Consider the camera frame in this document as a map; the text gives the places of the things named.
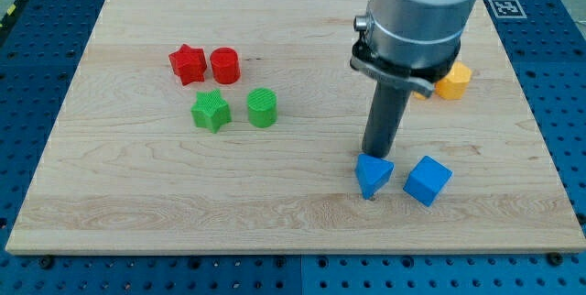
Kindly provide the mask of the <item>yellow block behind arm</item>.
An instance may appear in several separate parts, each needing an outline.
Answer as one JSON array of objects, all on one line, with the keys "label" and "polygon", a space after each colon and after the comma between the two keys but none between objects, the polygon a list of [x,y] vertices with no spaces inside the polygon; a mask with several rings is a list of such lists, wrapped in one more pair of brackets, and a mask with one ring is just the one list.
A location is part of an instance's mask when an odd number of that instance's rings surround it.
[{"label": "yellow block behind arm", "polygon": [[419,100],[427,100],[428,99],[428,97],[426,97],[425,95],[423,95],[421,93],[413,92],[412,95],[413,95],[413,97],[415,97],[416,99],[419,99]]}]

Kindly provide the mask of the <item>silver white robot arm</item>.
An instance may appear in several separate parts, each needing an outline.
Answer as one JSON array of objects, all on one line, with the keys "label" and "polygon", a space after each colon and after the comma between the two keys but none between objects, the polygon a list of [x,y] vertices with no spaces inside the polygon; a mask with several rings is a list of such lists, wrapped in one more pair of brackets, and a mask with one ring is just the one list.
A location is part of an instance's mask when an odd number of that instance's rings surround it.
[{"label": "silver white robot arm", "polygon": [[476,0],[369,0],[350,65],[381,85],[430,96],[461,47]]}]

